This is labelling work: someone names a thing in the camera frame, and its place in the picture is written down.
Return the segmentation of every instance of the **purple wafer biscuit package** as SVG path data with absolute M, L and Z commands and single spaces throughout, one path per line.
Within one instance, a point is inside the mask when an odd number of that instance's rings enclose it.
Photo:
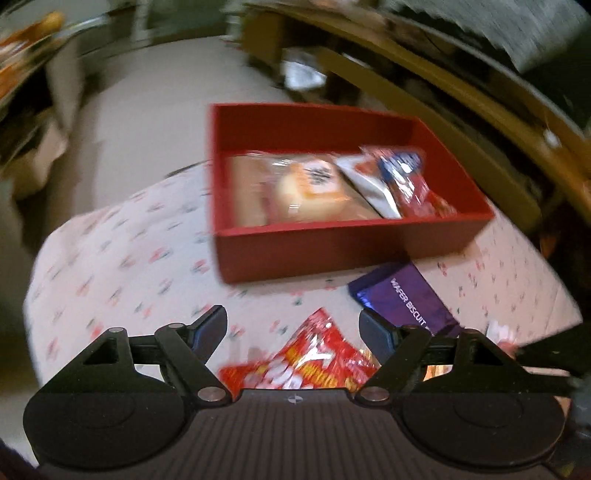
M 394 326 L 457 337 L 462 327 L 412 262 L 383 265 L 348 285 L 350 295 Z

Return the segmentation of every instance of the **bed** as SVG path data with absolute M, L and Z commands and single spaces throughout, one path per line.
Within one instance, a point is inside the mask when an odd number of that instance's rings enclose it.
M 208 226 L 207 162 L 126 201 L 78 216 L 43 245 L 24 304 L 41 385 L 105 329 L 130 336 L 191 323 L 214 304 L 228 311 L 228 332 L 208 362 L 257 360 L 285 344 L 306 317 L 325 307 L 345 337 L 362 345 L 361 307 L 346 284 L 369 269 L 229 286 L 216 272 Z M 568 292 L 528 239 L 498 210 L 462 253 L 416 261 L 462 326 L 491 320 L 518 343 L 582 321 Z M 154 366 L 137 366 L 158 376 Z

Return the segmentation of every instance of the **red box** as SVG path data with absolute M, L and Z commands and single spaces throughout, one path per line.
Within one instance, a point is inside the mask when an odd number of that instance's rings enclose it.
M 418 119 L 358 108 L 301 104 L 213 105 L 213 233 L 227 283 L 269 280 L 461 251 L 494 217 L 484 195 Z M 359 152 L 361 145 L 413 145 L 424 176 L 458 214 L 447 218 L 352 220 L 235 227 L 227 159 L 271 153 Z

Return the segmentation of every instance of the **plastic wrapper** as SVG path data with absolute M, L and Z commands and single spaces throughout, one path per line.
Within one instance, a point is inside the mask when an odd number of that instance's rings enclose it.
M 456 209 L 433 192 L 423 177 L 425 153 L 415 147 L 363 147 L 374 161 L 404 218 L 455 215 Z
M 348 290 L 361 306 L 374 310 L 396 327 L 420 326 L 432 335 L 450 338 L 462 331 L 412 262 L 382 265 L 350 282 Z
M 429 365 L 423 381 L 430 380 L 434 377 L 448 374 L 452 371 L 453 365 Z
M 349 344 L 330 315 L 318 309 L 269 361 L 223 367 L 219 378 L 235 397 L 243 388 L 355 392 L 376 371 L 370 356 Z
M 373 158 L 365 155 L 337 156 L 335 165 L 382 217 L 401 217 L 392 192 L 381 178 Z
M 294 92 L 306 92 L 324 86 L 326 75 L 320 71 L 313 51 L 292 47 L 283 50 L 281 71 L 285 88 Z
M 231 165 L 238 226 L 379 218 L 343 181 L 332 155 L 251 152 Z

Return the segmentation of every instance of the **red snack bag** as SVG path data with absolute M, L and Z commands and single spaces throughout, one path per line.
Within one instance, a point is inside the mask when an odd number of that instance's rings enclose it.
M 354 392 L 376 371 L 374 363 L 343 338 L 326 311 L 318 309 L 270 361 L 223 367 L 219 378 L 234 397 L 243 388 L 344 387 Z
M 423 177 L 425 152 L 415 147 L 364 147 L 388 185 L 403 218 L 454 215 L 456 209 L 429 189 Z

